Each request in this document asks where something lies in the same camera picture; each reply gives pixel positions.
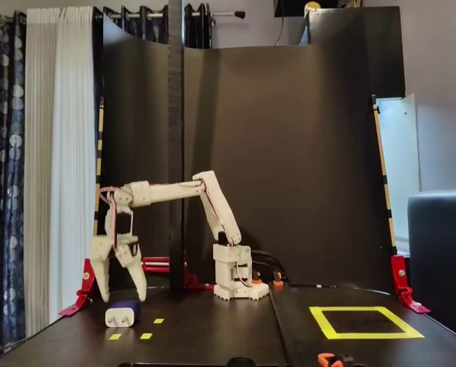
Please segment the white gripper with motor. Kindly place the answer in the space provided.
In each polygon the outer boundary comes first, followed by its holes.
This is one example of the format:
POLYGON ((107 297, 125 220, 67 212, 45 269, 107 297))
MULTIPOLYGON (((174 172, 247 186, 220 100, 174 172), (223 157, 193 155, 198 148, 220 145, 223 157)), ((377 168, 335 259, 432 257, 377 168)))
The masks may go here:
POLYGON ((91 241, 91 266, 104 302, 109 301, 108 255, 115 252, 120 265, 131 276, 141 302, 147 296, 147 280, 141 264, 141 249, 138 237, 133 234, 134 214, 131 209, 117 209, 110 206, 103 220, 103 229, 91 241))

